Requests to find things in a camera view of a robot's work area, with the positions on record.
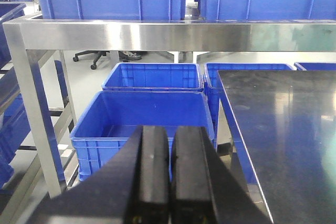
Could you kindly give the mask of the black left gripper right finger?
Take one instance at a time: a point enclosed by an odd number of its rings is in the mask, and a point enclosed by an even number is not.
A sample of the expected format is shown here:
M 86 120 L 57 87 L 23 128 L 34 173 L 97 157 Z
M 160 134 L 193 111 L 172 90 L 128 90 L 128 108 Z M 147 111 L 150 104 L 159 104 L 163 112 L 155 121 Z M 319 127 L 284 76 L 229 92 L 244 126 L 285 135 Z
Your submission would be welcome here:
M 204 127 L 177 129 L 171 171 L 172 223 L 271 223 L 226 168 Z

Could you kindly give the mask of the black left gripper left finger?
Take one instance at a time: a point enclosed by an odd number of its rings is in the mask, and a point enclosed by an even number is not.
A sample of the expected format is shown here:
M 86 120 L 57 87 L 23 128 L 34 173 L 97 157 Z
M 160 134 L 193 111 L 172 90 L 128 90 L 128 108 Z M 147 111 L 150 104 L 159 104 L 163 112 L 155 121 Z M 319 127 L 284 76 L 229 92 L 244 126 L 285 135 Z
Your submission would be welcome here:
M 28 223 L 168 223 L 169 147 L 162 126 L 137 126 L 97 172 L 43 200 Z

